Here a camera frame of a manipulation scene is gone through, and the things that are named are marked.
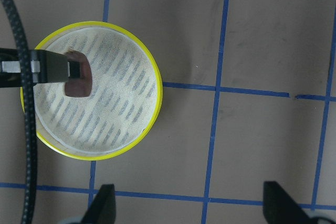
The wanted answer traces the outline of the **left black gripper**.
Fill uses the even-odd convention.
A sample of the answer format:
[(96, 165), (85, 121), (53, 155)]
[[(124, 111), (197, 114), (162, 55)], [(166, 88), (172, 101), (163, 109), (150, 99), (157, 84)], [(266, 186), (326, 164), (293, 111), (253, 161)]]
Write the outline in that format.
[[(28, 53), (28, 70), (33, 84), (67, 82), (69, 78), (80, 78), (80, 63), (68, 61), (67, 57), (46, 50), (30, 50)], [(20, 87), (21, 65), (18, 50), (1, 49), (1, 87)]]

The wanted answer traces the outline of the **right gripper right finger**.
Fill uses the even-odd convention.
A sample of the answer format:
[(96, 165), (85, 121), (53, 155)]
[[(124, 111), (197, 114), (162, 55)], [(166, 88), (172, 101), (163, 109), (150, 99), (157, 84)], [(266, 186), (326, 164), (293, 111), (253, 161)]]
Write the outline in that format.
[(315, 223), (276, 181), (263, 184), (263, 215), (267, 223)]

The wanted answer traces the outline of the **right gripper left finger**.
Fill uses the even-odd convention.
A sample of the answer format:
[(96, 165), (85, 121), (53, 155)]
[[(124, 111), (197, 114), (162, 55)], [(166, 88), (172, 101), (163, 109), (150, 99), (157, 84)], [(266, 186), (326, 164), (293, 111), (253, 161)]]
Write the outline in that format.
[(102, 185), (80, 223), (113, 224), (116, 220), (114, 184)]

